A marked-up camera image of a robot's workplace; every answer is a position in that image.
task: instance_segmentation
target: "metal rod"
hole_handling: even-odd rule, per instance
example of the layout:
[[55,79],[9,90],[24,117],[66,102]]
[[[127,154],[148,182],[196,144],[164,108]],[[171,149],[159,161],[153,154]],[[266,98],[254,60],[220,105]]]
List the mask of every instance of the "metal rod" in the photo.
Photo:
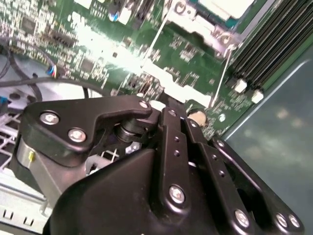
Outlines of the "metal rod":
[[161,34],[161,32],[162,32],[162,30],[163,30],[165,24],[166,24],[166,22],[167,22],[167,20],[168,20],[168,18],[169,18],[169,16],[170,16],[170,14],[171,14],[171,12],[173,11],[173,8],[174,8],[174,5],[171,6],[171,8],[170,8],[169,11],[167,12],[166,16],[164,17],[164,20],[163,20],[163,22],[162,22],[160,28],[158,29],[155,38],[153,39],[153,41],[152,41],[152,43],[151,43],[151,45],[150,45],[150,47],[149,47],[147,53],[145,54],[145,57],[143,58],[143,62],[142,62],[142,64],[141,64],[141,67],[144,67],[144,65],[146,64],[146,62],[147,62],[149,56],[151,55],[151,52],[152,52],[152,50],[153,50],[153,47],[155,46],[155,44],[156,44],[156,42],[157,42],[157,39],[159,38],[159,36],[160,36],[160,34]]
[[226,64],[225,64],[225,67],[224,67],[224,70],[223,70],[223,73],[222,73],[222,76],[221,76],[221,79],[220,79],[219,86],[217,87],[217,90],[215,92],[215,96],[214,96],[214,98],[212,100],[211,107],[214,106],[214,104],[215,104],[215,102],[216,102],[216,100],[218,98],[218,95],[219,95],[219,92],[220,92],[220,89],[221,89],[221,85],[222,85],[222,82],[223,82],[223,78],[225,76],[225,73],[226,73],[226,70],[227,70],[227,67],[228,67],[228,64],[229,64],[232,52],[233,52],[233,50],[229,49],[229,53],[228,53],[228,57],[227,57],[227,60],[226,60]]

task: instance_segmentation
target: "black cable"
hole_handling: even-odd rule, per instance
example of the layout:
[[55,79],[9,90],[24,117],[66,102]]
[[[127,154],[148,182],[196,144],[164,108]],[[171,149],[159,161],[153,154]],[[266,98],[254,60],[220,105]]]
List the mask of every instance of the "black cable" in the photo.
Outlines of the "black cable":
[[3,46],[3,49],[5,49],[5,52],[6,52],[6,63],[0,72],[0,79],[2,79],[10,69],[11,51],[5,43],[0,42],[0,44]]
[[83,91],[84,91],[84,97],[85,99],[88,99],[89,98],[89,92],[88,92],[88,89],[83,87]]
[[[21,78],[21,80],[30,80],[30,77],[28,77],[17,65],[14,56],[11,56],[10,63],[11,63],[12,69]],[[38,86],[36,84],[30,84],[28,86],[32,90],[37,102],[41,102],[43,100],[43,95],[41,94],[41,91],[38,88]]]
[[30,80],[23,80],[23,81],[5,81],[5,82],[0,82],[0,88],[1,87],[15,87],[15,86],[22,86],[22,85],[30,85],[30,84],[36,84],[36,83],[47,83],[47,82],[56,82],[56,83],[68,83],[68,84],[73,84],[76,86],[81,86],[90,90],[93,90],[102,96],[110,96],[110,93],[107,91],[102,90],[96,85],[90,84],[88,82],[83,82],[83,81],[75,81],[71,79],[55,79],[52,77],[39,77],[36,79],[30,79]]

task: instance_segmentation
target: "green circuit board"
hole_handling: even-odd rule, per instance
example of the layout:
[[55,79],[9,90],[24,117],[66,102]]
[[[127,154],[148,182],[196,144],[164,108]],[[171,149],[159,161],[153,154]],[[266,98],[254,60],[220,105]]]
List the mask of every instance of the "green circuit board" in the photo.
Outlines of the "green circuit board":
[[[252,19],[265,2],[256,1],[246,17]],[[58,66],[65,68],[68,78],[97,84],[111,95],[137,94],[148,83],[144,98],[157,99],[163,88],[136,69],[160,27],[164,2],[155,1],[139,30],[132,28],[133,16],[126,25],[112,22],[108,17],[110,3],[111,0],[0,0],[1,35],[16,36],[40,46]],[[45,37],[49,30],[65,33],[73,46],[52,44]],[[12,47],[16,53],[47,63],[32,47],[14,42]],[[222,60],[199,36],[188,35],[172,24],[164,27],[151,60],[170,73],[177,84],[190,85],[208,95],[216,91],[223,69]],[[134,76],[136,84],[131,83]],[[207,124],[203,132],[207,138],[223,134],[251,106],[249,98],[224,84],[213,108],[193,101],[185,104],[187,111],[205,110]]]

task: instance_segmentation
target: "black mounting arm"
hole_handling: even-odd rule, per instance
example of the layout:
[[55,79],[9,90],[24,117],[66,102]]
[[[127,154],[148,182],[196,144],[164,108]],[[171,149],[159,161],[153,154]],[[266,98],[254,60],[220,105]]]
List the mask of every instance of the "black mounting arm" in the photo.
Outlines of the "black mounting arm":
[[[170,103],[161,112],[137,96],[27,107],[11,167],[31,173],[55,206],[44,235],[304,233],[226,142],[208,143]],[[140,150],[86,177],[88,156],[134,141]]]

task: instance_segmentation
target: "motherboard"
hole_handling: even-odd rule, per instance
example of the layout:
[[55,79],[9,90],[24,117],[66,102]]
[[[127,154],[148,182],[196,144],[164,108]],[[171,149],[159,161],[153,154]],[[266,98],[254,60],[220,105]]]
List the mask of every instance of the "motherboard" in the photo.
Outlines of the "motherboard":
[[225,67],[239,61],[288,1],[238,1],[246,5],[236,11],[230,2],[236,1],[0,0],[0,35],[19,39],[9,42],[13,53],[48,66],[36,45],[61,76],[96,84],[111,96],[173,95],[189,115],[200,114],[195,118],[210,138],[263,98],[268,84],[248,91],[249,83]]

